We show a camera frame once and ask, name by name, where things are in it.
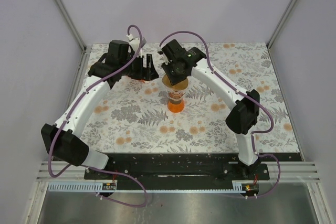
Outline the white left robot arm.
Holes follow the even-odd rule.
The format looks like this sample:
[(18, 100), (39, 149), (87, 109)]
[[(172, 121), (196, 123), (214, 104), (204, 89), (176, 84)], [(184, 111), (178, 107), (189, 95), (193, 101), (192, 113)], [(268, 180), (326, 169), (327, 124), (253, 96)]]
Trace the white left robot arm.
[(114, 173), (108, 156), (93, 150), (81, 140), (82, 132), (102, 98), (123, 77), (151, 81), (159, 77), (151, 55), (141, 55), (146, 44), (144, 38), (129, 38), (128, 41), (113, 40), (108, 51), (88, 71), (83, 87), (70, 107), (52, 125), (41, 129), (48, 157), (56, 157), (73, 166), (94, 167), (102, 179)]

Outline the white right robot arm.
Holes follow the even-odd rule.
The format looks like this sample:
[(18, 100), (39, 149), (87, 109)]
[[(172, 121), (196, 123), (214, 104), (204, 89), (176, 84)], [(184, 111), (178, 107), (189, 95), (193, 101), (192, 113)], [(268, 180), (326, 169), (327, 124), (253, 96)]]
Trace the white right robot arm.
[(173, 39), (160, 47), (159, 52), (166, 57), (166, 62), (161, 67), (171, 86), (181, 86), (188, 77), (194, 77), (223, 99), (230, 109), (226, 125), (236, 134), (238, 143), (238, 158), (242, 162), (239, 166), (240, 176), (246, 180), (256, 176), (258, 168), (255, 163), (258, 156), (253, 150), (249, 134), (259, 116), (259, 93), (256, 90), (246, 91), (234, 82), (225, 80), (211, 65), (209, 56), (196, 47), (186, 50)]

